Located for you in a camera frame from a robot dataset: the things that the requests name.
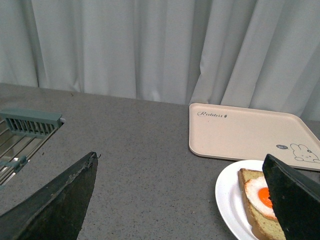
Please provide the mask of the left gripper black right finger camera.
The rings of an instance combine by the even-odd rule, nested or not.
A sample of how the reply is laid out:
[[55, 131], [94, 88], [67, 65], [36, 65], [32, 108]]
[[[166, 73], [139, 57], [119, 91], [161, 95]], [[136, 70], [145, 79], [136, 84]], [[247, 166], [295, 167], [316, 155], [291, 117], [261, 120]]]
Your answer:
[[287, 240], [320, 238], [320, 184], [267, 154], [262, 171], [273, 211]]

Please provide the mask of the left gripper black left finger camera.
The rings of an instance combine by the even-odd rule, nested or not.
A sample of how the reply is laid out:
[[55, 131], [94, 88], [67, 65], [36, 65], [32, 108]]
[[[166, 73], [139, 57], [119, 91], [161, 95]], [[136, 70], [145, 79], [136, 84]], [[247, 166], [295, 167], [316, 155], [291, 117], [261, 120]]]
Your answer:
[[0, 217], [2, 240], [75, 240], [94, 191], [98, 157], [90, 152]]

